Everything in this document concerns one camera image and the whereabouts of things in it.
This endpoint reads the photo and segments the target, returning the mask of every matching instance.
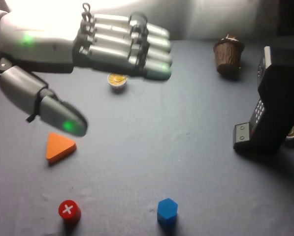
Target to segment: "blue block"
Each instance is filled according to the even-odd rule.
[[[171,198],[164,199],[158,204],[158,221],[163,225],[173,225],[176,221],[178,204]]]

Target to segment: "tree stump shaped object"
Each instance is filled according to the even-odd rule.
[[[221,75],[228,76],[238,73],[244,47],[243,43],[229,35],[214,45],[216,68]]]

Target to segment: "black device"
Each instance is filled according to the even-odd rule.
[[[294,126],[294,49],[265,47],[257,102],[249,122],[237,124],[233,148],[275,153]]]

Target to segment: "white x mark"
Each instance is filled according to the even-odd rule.
[[[73,206],[68,207],[67,205],[65,205],[65,208],[66,208],[66,209],[63,211],[63,213],[65,213],[65,212],[68,211],[68,213],[71,214],[70,209],[73,208]]]

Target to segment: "orange triangular block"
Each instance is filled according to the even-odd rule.
[[[74,140],[68,139],[56,133],[48,136],[46,159],[49,163],[54,163],[72,154],[77,149]]]

